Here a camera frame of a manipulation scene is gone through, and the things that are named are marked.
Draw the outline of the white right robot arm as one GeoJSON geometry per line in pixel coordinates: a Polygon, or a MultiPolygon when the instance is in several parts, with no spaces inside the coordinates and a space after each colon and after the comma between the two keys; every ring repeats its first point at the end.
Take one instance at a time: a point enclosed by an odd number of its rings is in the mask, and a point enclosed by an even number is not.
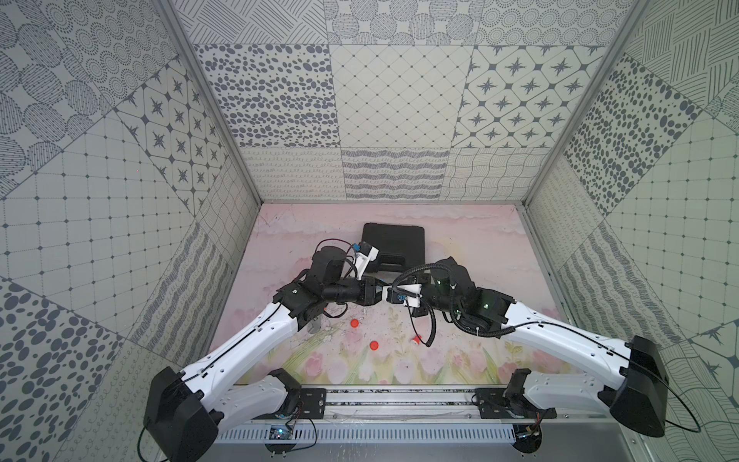
{"type": "Polygon", "coordinates": [[[448,316],[478,338],[508,337],[542,350],[602,385],[598,399],[628,429],[662,437],[667,424],[669,378],[652,340],[607,338],[536,311],[502,292],[480,288],[453,258],[408,269],[383,289],[393,304],[448,316]]]}

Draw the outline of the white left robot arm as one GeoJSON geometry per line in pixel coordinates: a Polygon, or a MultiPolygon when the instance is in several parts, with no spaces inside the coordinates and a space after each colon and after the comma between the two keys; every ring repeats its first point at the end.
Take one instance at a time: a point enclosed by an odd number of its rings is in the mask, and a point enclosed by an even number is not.
{"type": "Polygon", "coordinates": [[[361,242],[352,250],[353,259],[336,246],[317,250],[311,266],[278,289],[247,327],[182,371],[166,367],[152,378],[144,431],[167,461],[198,460],[221,431],[244,421],[294,414],[301,386],[281,369],[242,390],[233,386],[268,352],[321,317],[328,304],[380,302],[381,287],[365,274],[378,249],[361,242]]]}

